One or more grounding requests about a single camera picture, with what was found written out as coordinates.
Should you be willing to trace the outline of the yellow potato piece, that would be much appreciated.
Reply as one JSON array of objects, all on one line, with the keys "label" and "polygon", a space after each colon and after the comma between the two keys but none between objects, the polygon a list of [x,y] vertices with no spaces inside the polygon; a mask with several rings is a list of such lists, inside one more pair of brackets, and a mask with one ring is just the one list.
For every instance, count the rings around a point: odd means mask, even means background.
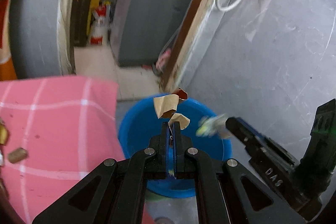
[{"label": "yellow potato piece", "polygon": [[0,124],[0,145],[5,145],[9,138],[9,131],[5,125]]}]

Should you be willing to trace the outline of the multicolour hanging cloth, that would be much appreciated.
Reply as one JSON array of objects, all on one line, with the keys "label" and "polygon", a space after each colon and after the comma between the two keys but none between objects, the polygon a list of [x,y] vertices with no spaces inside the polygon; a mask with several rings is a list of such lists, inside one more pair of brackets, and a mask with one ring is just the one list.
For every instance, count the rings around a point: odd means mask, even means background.
[{"label": "multicolour hanging cloth", "polygon": [[17,79],[10,49],[10,30],[9,30],[10,4],[11,0],[1,0],[1,20],[0,20],[1,81],[10,81]]}]

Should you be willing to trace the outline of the brown cork stick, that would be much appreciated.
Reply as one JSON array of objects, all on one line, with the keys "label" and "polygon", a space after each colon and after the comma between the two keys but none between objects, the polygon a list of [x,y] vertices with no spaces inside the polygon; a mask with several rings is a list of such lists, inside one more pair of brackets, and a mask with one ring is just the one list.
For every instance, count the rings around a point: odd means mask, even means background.
[{"label": "brown cork stick", "polygon": [[7,160],[12,163],[15,164],[17,162],[20,162],[24,159],[26,159],[28,157],[28,152],[26,149],[19,147],[13,151],[11,151],[8,155],[7,155]]}]

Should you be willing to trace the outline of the pink checked tablecloth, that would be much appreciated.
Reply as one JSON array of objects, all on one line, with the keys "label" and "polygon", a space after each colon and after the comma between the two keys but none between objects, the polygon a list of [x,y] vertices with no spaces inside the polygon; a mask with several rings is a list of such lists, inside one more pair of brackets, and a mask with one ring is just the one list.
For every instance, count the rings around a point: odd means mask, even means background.
[{"label": "pink checked tablecloth", "polygon": [[1,119],[9,130],[2,153],[28,157],[5,161],[1,178],[25,223],[108,158],[121,161],[117,138],[118,86],[81,76],[1,83]]}]

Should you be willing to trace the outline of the brown paper scrap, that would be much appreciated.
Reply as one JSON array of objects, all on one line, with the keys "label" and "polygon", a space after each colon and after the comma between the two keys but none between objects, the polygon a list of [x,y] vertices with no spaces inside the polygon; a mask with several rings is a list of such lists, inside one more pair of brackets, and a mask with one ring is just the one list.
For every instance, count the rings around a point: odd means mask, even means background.
[{"label": "brown paper scrap", "polygon": [[177,113],[178,105],[188,99],[188,94],[181,88],[176,88],[171,94],[153,98],[154,110],[158,119],[168,119],[169,128],[178,122],[184,130],[190,124],[189,118]]}]

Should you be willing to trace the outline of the grey washing machine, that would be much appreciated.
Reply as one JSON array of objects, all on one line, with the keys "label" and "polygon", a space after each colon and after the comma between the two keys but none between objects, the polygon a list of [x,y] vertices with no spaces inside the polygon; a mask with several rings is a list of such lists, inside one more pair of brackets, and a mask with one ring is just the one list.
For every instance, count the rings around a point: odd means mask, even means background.
[{"label": "grey washing machine", "polygon": [[110,46],[119,67],[151,65],[174,41],[191,0],[117,0]]}]

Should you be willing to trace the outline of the pink slipper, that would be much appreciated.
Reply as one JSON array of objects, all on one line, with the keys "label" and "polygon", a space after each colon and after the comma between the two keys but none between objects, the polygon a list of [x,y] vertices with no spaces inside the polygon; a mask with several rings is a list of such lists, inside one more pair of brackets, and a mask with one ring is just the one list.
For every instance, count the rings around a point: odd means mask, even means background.
[{"label": "pink slipper", "polygon": [[170,55],[171,55],[171,49],[168,48],[167,50],[164,51],[163,54],[159,56],[156,63],[152,65],[152,71],[156,76],[160,76],[163,73],[169,61]]}]

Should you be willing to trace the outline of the green white wrapper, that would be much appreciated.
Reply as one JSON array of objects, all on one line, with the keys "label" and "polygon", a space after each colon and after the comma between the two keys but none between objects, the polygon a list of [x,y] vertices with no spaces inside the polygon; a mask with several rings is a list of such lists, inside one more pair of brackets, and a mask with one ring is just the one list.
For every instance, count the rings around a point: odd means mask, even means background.
[{"label": "green white wrapper", "polygon": [[199,128],[196,131],[198,137],[218,135],[221,139],[228,139],[232,136],[231,132],[226,128],[226,121],[229,116],[221,114],[215,117],[203,117],[199,121]]}]

